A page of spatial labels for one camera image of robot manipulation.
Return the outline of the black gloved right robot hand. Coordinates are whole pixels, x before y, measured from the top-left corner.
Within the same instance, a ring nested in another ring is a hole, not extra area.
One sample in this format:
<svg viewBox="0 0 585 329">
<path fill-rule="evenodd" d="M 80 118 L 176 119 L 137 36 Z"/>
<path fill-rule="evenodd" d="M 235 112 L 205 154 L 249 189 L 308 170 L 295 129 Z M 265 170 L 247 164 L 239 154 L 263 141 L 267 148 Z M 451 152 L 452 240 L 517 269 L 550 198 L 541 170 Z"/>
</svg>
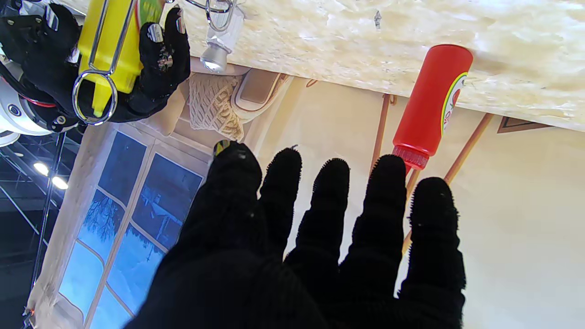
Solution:
<svg viewBox="0 0 585 329">
<path fill-rule="evenodd" d="M 163 0 L 92 0 L 83 25 L 64 5 L 1 2 L 1 109 L 59 133 L 79 123 L 134 122 L 163 110 L 191 73 L 182 10 Z"/>
</svg>

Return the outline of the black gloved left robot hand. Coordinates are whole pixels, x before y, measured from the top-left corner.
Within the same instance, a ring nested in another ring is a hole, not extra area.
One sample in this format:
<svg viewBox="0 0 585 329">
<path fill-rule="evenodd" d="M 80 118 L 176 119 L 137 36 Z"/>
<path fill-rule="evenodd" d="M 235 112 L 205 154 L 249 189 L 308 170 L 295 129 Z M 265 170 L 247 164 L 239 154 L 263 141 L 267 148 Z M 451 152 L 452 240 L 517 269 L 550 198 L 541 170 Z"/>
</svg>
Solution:
<svg viewBox="0 0 585 329">
<path fill-rule="evenodd" d="M 407 205 L 401 158 L 379 158 L 339 262 L 350 169 L 328 160 L 285 254 L 302 168 L 286 148 L 264 175 L 246 144 L 221 140 L 176 245 L 127 329 L 461 329 L 466 275 L 448 184 L 418 183 L 407 277 L 395 293 Z"/>
</svg>

